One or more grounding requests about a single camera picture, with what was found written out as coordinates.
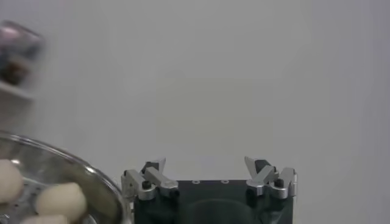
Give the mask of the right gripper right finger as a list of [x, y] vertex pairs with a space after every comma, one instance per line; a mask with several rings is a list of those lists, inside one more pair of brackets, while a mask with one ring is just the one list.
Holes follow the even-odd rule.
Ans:
[[244, 157], [251, 179], [246, 181], [247, 188], [257, 197], [268, 193], [278, 200], [297, 196], [297, 172], [286, 167], [280, 172], [265, 159]]

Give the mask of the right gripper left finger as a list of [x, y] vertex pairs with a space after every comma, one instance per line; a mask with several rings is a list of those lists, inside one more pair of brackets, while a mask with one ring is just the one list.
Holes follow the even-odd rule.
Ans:
[[163, 174], [166, 159], [146, 161], [140, 171], [125, 170], [121, 176], [122, 195], [130, 202], [135, 199], [150, 201], [157, 196], [176, 199], [179, 196], [179, 182]]

